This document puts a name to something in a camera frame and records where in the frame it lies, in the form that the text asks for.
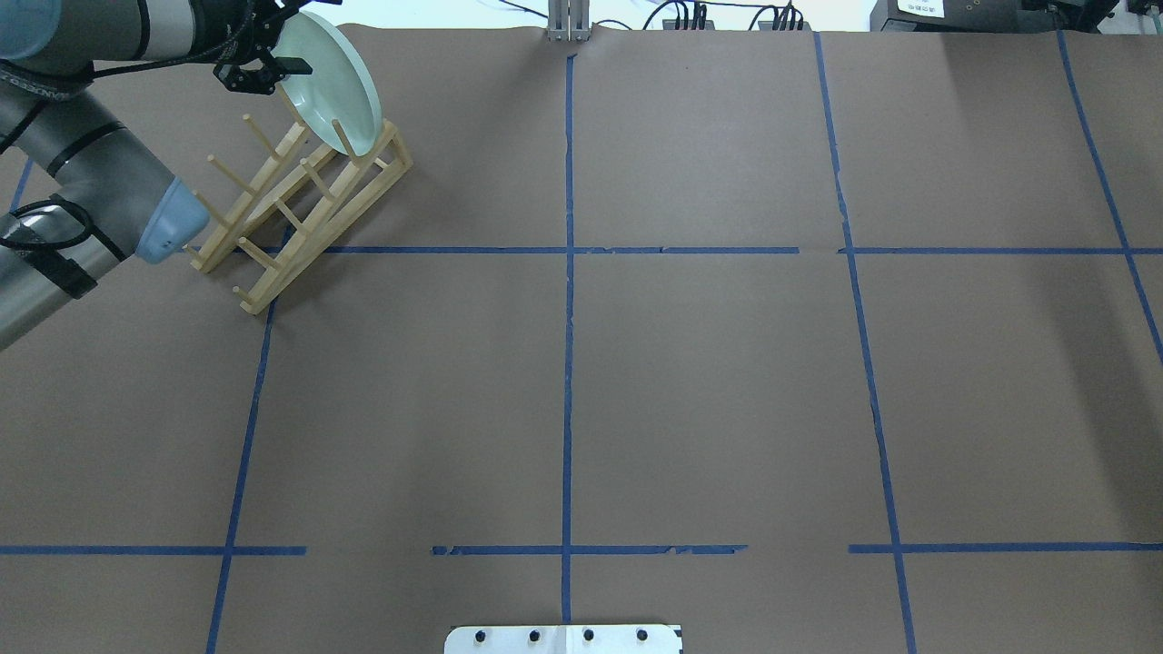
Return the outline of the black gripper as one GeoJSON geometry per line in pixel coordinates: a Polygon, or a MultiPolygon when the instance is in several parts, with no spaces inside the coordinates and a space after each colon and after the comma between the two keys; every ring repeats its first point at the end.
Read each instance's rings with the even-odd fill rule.
{"type": "MultiPolygon", "coordinates": [[[[283,24],[295,16],[299,1],[191,1],[195,63],[248,64],[274,49],[283,24]]],[[[273,56],[274,77],[314,74],[302,57],[273,56]]]]}

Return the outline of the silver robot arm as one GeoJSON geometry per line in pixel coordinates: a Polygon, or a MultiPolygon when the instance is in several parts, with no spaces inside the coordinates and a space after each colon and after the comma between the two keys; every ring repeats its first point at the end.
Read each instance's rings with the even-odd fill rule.
{"type": "Polygon", "coordinates": [[[92,95],[92,83],[209,64],[224,88],[273,93],[283,26],[302,1],[5,1],[3,150],[58,189],[3,214],[3,347],[98,286],[124,260],[165,261],[209,212],[92,95]]]}

